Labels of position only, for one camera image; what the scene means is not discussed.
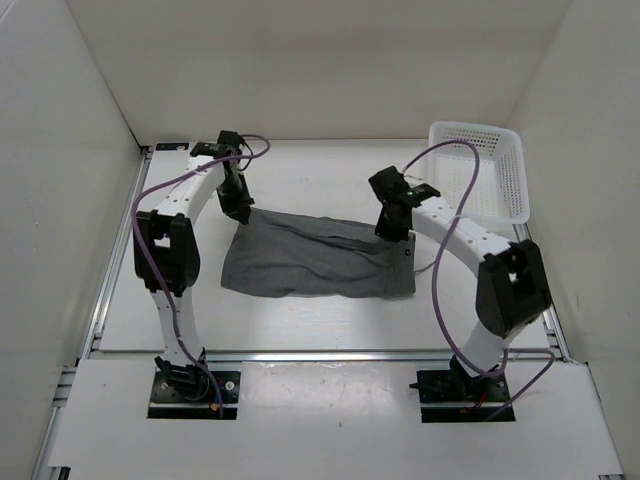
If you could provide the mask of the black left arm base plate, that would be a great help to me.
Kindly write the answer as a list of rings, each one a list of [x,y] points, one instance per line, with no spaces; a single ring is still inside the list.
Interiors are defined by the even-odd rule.
[[[222,406],[216,390],[205,377],[194,391],[169,383],[161,371],[156,371],[150,391],[147,417],[163,420],[235,420],[241,390],[240,371],[213,371],[221,393]]]

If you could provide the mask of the grey drawstring shorts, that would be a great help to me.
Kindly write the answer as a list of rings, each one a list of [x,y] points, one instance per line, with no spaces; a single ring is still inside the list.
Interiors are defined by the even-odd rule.
[[[264,298],[405,298],[432,268],[415,266],[415,246],[414,235],[386,242],[366,223],[254,209],[234,234],[221,286]]]

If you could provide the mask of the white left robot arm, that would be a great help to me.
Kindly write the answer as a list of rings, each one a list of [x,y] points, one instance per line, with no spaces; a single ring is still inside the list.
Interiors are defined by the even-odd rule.
[[[175,388],[188,400],[202,398],[210,386],[202,370],[204,346],[192,302],[201,266],[194,226],[212,196],[224,215],[249,222],[254,200],[241,161],[253,158],[242,136],[225,132],[215,142],[196,143],[182,175],[145,190],[134,201],[134,269],[159,315],[164,353],[158,367],[178,371]]]

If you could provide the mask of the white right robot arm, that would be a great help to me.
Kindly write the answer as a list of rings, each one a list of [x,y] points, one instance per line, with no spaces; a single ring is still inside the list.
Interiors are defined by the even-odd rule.
[[[500,359],[511,342],[552,303],[542,255],[531,240],[513,242],[464,217],[434,188],[410,186],[401,180],[390,186],[373,186],[382,209],[376,234],[387,241],[420,233],[439,244],[432,267],[431,295],[434,313],[445,340],[461,365],[449,375],[449,387],[460,399],[470,400],[495,377]],[[457,346],[446,330],[438,297],[438,274],[449,252],[476,278],[477,316],[468,339]]]

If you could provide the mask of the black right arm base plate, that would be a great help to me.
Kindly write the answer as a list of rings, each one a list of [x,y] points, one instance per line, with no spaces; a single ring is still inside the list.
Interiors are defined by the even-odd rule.
[[[425,424],[508,423],[516,417],[504,375],[473,379],[469,385],[451,370],[419,370],[409,388],[418,393],[421,422]]]

